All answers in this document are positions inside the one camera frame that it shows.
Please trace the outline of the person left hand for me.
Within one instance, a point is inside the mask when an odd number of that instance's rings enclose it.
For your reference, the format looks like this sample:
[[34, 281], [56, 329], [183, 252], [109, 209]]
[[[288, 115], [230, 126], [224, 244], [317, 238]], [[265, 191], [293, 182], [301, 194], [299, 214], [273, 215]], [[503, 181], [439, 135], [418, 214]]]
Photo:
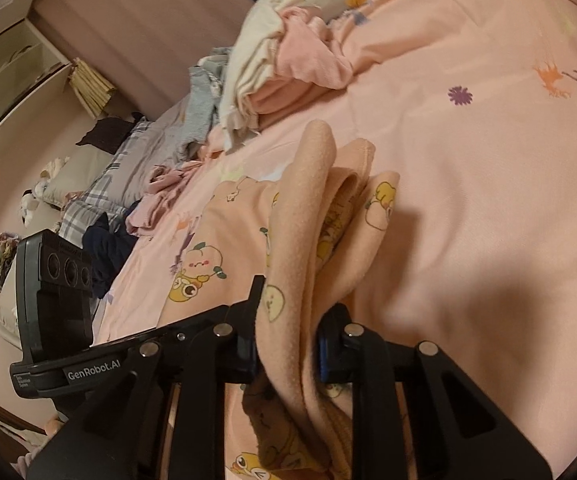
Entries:
[[58, 417], [53, 417], [44, 425], [44, 431], [46, 432], [46, 435], [52, 439], [63, 427], [64, 422]]

